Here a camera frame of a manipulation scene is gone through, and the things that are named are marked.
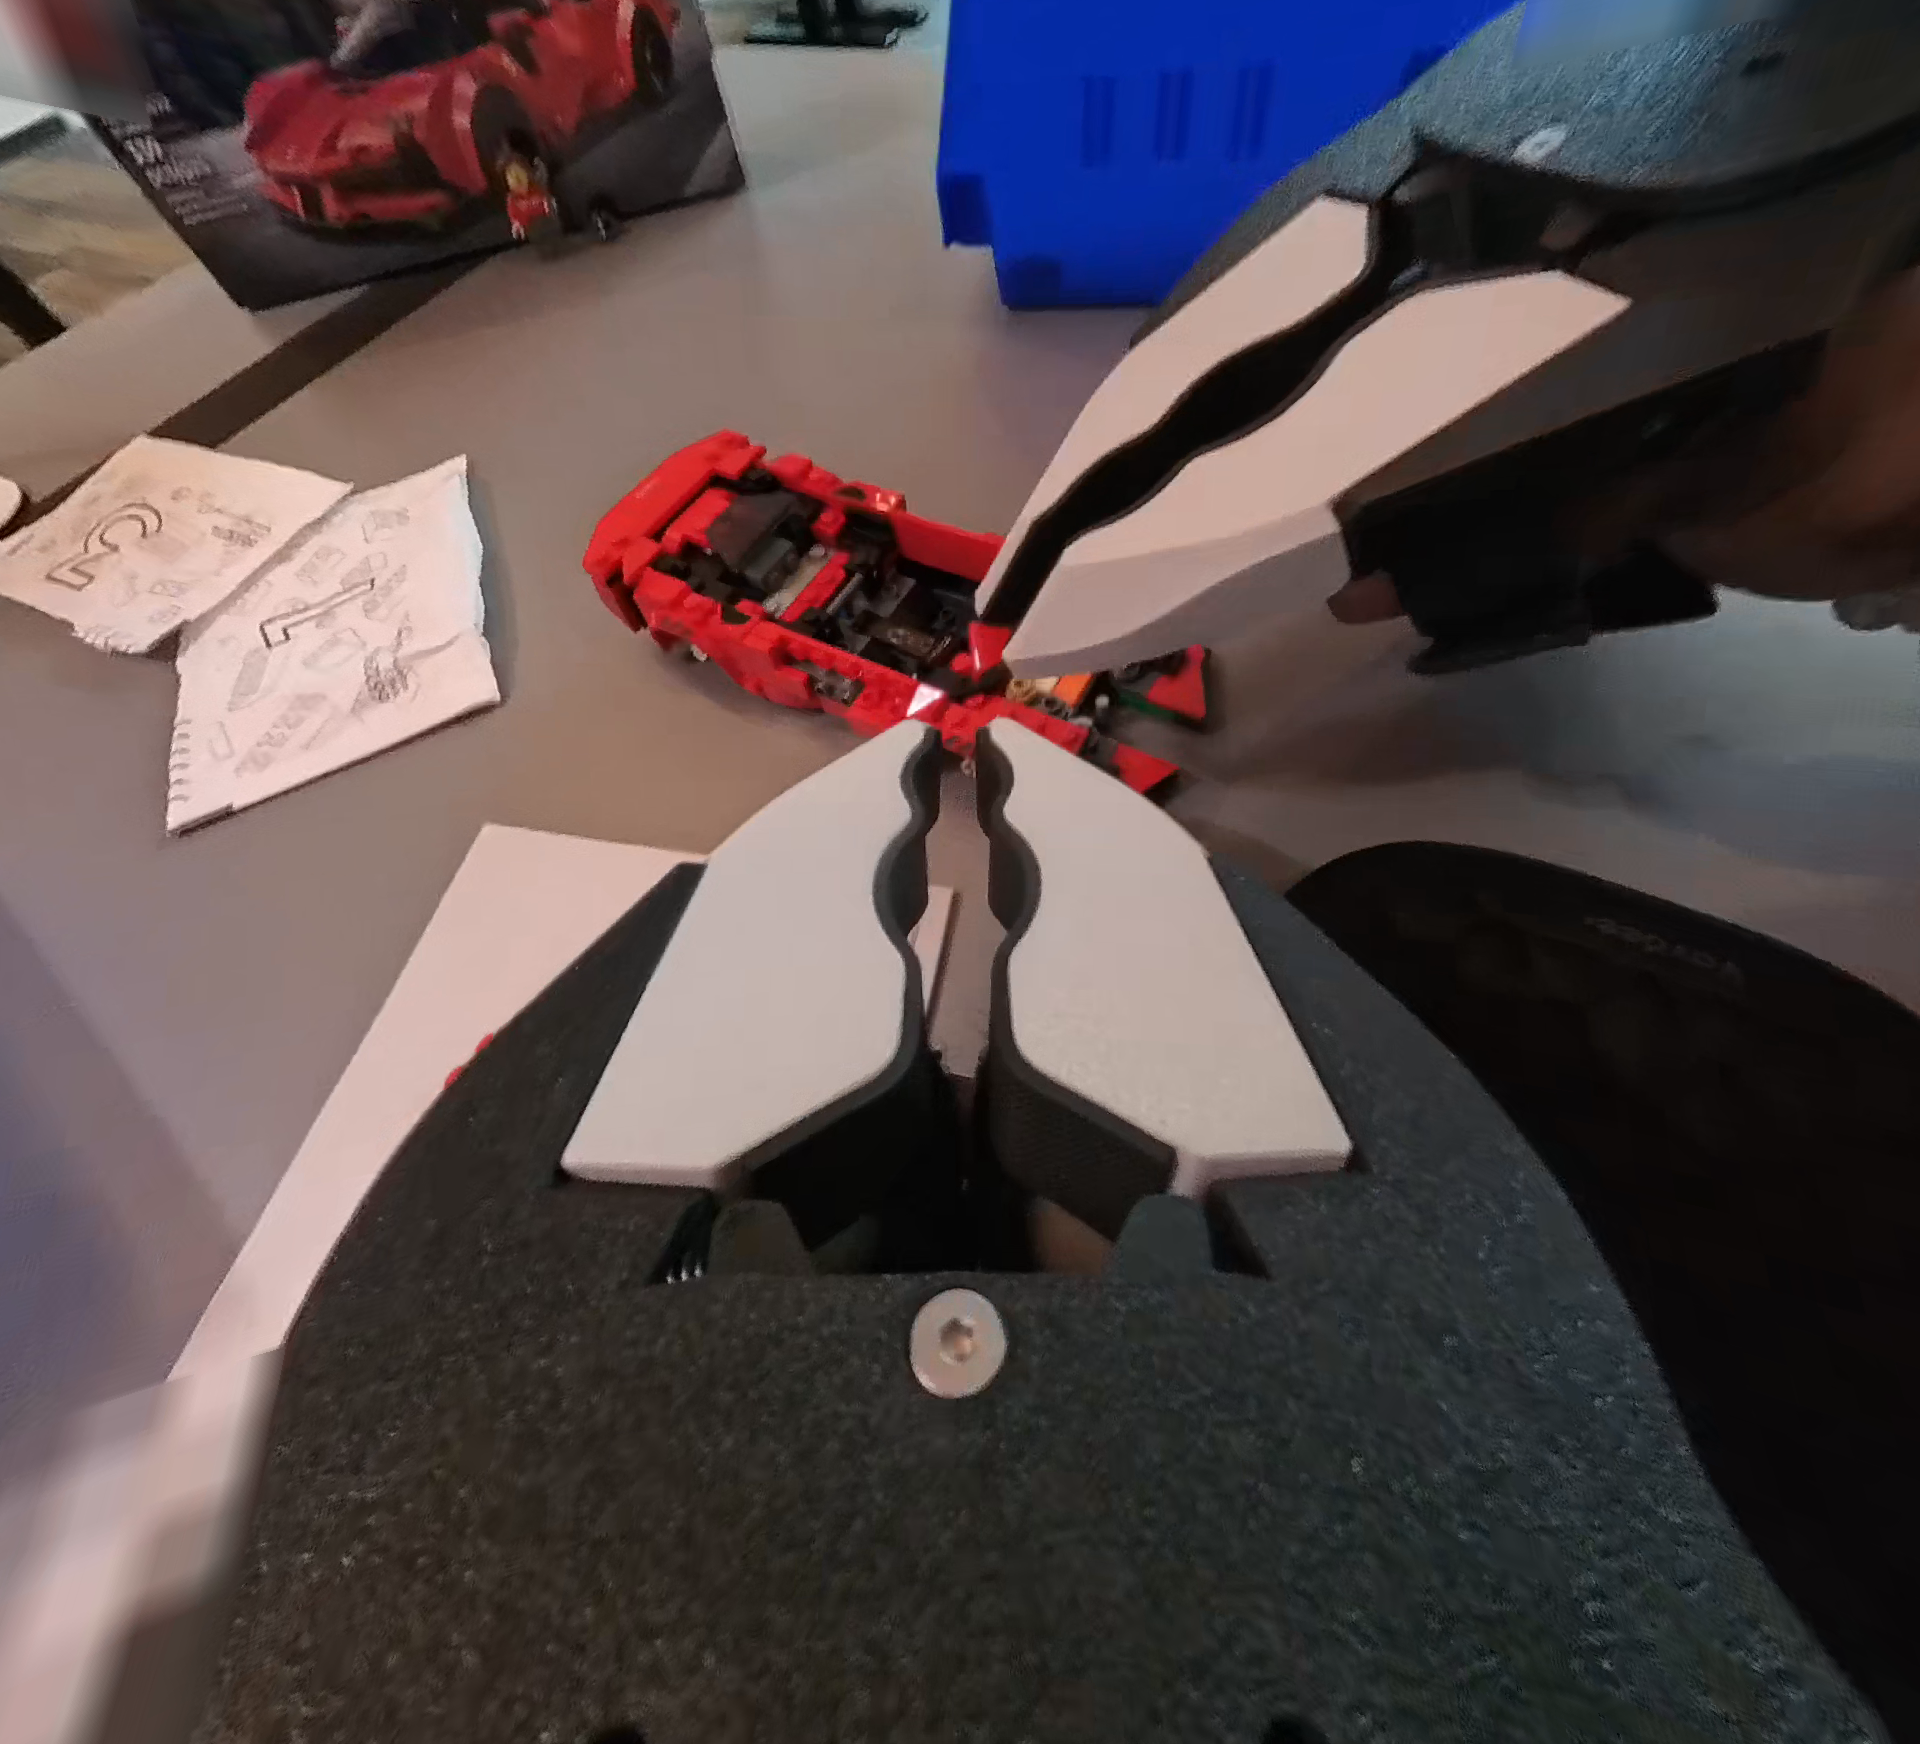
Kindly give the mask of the person's right hand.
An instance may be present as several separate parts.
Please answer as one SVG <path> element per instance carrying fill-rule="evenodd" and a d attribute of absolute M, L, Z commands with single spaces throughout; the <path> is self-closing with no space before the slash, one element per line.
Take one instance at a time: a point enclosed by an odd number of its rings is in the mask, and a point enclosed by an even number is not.
<path fill-rule="evenodd" d="M 1584 419 L 1342 531 L 1329 614 L 1407 623 L 1424 675 L 1699 623 L 1721 593 L 1914 627 L 1918 277 L 1729 400 Z"/>

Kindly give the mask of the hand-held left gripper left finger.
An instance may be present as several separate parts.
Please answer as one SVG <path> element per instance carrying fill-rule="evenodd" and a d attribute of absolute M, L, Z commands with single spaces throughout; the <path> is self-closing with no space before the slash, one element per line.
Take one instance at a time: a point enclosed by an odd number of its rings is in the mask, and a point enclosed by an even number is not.
<path fill-rule="evenodd" d="M 741 1183 L 914 1076 L 942 756 L 902 723 L 708 858 L 562 1145 L 570 1181 Z"/>

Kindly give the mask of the toy car set box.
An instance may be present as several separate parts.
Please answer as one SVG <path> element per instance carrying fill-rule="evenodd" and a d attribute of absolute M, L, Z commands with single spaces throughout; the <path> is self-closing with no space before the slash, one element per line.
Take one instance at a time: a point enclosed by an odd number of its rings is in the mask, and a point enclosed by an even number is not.
<path fill-rule="evenodd" d="M 147 109 L 90 119 L 244 310 L 731 195 L 698 0 L 131 0 Z"/>

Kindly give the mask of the red brick car fragment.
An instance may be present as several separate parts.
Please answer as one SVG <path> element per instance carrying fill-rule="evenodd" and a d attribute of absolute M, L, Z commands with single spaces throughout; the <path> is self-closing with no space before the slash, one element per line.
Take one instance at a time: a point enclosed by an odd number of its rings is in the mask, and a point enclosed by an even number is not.
<path fill-rule="evenodd" d="M 1121 740 L 1132 721 L 1207 725 L 1207 651 L 1158 653 L 1110 672 L 1068 675 L 1009 675 L 1004 691 L 976 692 L 954 672 L 954 659 L 907 684 L 902 714 L 931 725 L 965 768 L 984 730 L 1018 725 L 1061 747 L 1138 795 L 1162 795 L 1178 766 Z"/>

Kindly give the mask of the light grey sorting tray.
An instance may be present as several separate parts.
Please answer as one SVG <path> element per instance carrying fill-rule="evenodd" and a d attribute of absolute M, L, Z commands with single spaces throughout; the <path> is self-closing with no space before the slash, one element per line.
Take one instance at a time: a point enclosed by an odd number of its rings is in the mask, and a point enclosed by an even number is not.
<path fill-rule="evenodd" d="M 674 867 L 696 860 L 483 825 L 171 1378 L 278 1348 L 362 1198 L 450 1076 Z"/>

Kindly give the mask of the printed white paper bag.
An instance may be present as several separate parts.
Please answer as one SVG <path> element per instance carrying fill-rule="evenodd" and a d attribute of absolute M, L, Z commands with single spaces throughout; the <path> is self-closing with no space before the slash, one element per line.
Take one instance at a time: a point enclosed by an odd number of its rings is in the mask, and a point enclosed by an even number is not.
<path fill-rule="evenodd" d="M 255 581 L 351 495 L 313 469 L 136 436 L 2 549 L 2 596 L 147 653 Z"/>
<path fill-rule="evenodd" d="M 502 703 L 467 458 L 351 495 L 179 634 L 183 836 Z"/>

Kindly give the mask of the blue plastic bin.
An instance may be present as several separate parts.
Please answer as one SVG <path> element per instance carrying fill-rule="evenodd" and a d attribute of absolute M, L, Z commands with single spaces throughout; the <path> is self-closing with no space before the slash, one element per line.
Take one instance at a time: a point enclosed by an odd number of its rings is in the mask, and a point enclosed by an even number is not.
<path fill-rule="evenodd" d="M 1519 0 L 951 0 L 936 195 L 1011 310 L 1149 308 Z"/>

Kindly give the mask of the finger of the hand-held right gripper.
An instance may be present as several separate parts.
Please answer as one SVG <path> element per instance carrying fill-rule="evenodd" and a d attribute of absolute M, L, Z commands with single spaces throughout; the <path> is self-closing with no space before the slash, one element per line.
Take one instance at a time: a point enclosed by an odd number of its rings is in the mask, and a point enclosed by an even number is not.
<path fill-rule="evenodd" d="M 1211 647 L 1297 609 L 1342 569 L 1334 505 L 1628 308 L 1569 271 L 1416 292 L 1247 436 L 1200 452 L 1144 506 L 1074 539 L 1004 662 L 1062 675 Z"/>
<path fill-rule="evenodd" d="M 1243 488 L 1198 462 L 1284 408 L 1373 305 L 1379 225 L 1319 195 L 1193 294 L 1093 389 L 979 586 L 1009 642 L 1172 642 L 1252 559 Z"/>

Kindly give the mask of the red brick toy car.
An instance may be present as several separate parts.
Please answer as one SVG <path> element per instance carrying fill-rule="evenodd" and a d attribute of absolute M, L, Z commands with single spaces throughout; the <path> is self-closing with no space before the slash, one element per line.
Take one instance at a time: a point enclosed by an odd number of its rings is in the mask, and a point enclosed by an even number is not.
<path fill-rule="evenodd" d="M 976 586 L 1000 539 L 897 490 L 722 431 L 607 509 L 582 570 L 607 609 L 777 708 L 878 735 L 982 687 Z"/>

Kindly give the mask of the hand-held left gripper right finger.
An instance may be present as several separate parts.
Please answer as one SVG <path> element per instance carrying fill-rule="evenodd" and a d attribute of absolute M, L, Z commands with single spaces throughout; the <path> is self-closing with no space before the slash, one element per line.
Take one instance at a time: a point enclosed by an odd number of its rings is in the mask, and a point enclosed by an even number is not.
<path fill-rule="evenodd" d="M 1014 723 L 974 747 L 990 1029 L 974 1103 L 1007 1181 L 1117 1236 L 1149 1198 L 1355 1155 L 1204 847 Z"/>

